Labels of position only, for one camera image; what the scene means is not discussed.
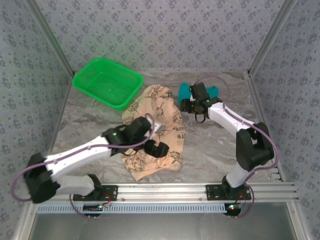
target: green plastic basket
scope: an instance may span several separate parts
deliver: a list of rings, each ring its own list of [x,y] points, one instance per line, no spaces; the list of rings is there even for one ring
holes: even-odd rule
[[[76,89],[117,110],[128,106],[143,83],[139,73],[106,58],[90,61],[72,80]]]

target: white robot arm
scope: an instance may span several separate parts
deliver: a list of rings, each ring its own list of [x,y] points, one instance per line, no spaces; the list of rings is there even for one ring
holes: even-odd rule
[[[191,98],[180,102],[180,111],[195,114],[196,121],[198,121],[197,115],[203,115],[204,119],[200,123],[208,118],[220,124],[236,138],[237,163],[222,179],[222,185],[227,197],[231,192],[237,194],[236,189],[244,184],[254,169],[274,157],[271,143],[250,126],[260,129],[269,136],[268,128],[263,122],[254,123],[236,114],[219,98],[210,98],[202,82],[190,86],[189,90]]]
[[[156,134],[162,129],[161,124],[152,122],[150,118],[138,117],[128,126],[121,125],[108,129],[90,142],[68,151],[46,157],[40,153],[34,154],[28,162],[28,167],[41,163],[48,164],[27,171],[23,175],[31,200],[34,203],[42,203],[59,194],[93,195],[94,199],[101,194],[102,187],[94,174],[86,176],[67,174],[98,159],[107,159],[115,154],[124,153],[128,149],[137,151],[143,148],[149,155],[164,157],[169,147],[163,142],[156,146],[154,140],[148,139],[151,133]]]
[[[180,110],[217,122],[236,138],[237,164],[223,179],[225,199],[237,199],[244,181],[249,178],[255,168],[266,164],[274,157],[274,151],[269,141],[250,125],[254,125],[269,135],[267,126],[253,123],[230,110],[217,97],[210,98],[202,82],[190,86],[191,98],[180,103]],[[48,163],[24,173],[24,179],[34,203],[42,203],[57,194],[77,194],[92,196],[95,199],[102,192],[102,185],[94,174],[87,176],[68,176],[69,172],[101,158],[108,158],[127,149],[144,151],[156,158],[167,155],[169,147],[160,142],[146,139],[152,128],[150,119],[139,117],[130,125],[121,125],[108,129],[100,136],[71,150],[42,157],[40,153],[34,154],[28,167]],[[162,126],[154,124],[153,133],[160,132]]]

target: crumpled plastic sheet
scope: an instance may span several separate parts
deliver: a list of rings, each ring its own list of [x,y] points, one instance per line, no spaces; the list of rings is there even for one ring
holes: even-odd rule
[[[178,102],[178,90],[181,83],[194,83],[210,72],[143,72],[144,85],[161,83],[173,91],[175,102]],[[256,121],[250,95],[241,73],[213,74],[223,78],[229,85],[231,97],[226,105],[234,112],[250,121]],[[219,88],[219,97],[227,96],[226,87],[215,78],[203,80],[206,86]],[[72,149],[99,136],[109,128],[122,124],[122,112],[85,95],[71,87],[59,132],[52,153],[60,153]],[[161,170],[146,176],[139,182],[177,183],[177,182],[220,182],[236,164],[236,140],[216,122],[207,119],[197,123],[195,116],[183,112],[186,126],[182,167],[179,171]],[[96,174],[102,183],[130,183],[134,178],[122,163],[121,155],[106,157],[69,173],[84,176]],[[262,170],[256,173],[251,181],[266,182],[272,180],[271,172]]]

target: towel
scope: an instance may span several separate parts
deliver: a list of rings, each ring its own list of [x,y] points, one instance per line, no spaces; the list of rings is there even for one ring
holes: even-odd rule
[[[181,168],[186,127],[181,113],[174,104],[172,91],[161,85],[147,87],[123,112],[123,123],[128,125],[146,113],[163,125],[163,130],[152,137],[158,144],[163,142],[169,146],[168,154],[161,158],[148,155],[143,149],[136,154],[133,149],[121,156],[122,162],[136,181],[163,169],[178,171]]]

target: teal object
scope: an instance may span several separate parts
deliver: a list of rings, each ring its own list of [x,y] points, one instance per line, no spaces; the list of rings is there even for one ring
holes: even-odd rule
[[[180,102],[183,99],[190,99],[191,92],[189,90],[190,85],[187,83],[182,83],[179,88],[179,97],[178,97],[178,106],[180,106]],[[219,89],[216,86],[206,87],[206,91],[208,92],[210,98],[219,96]]]

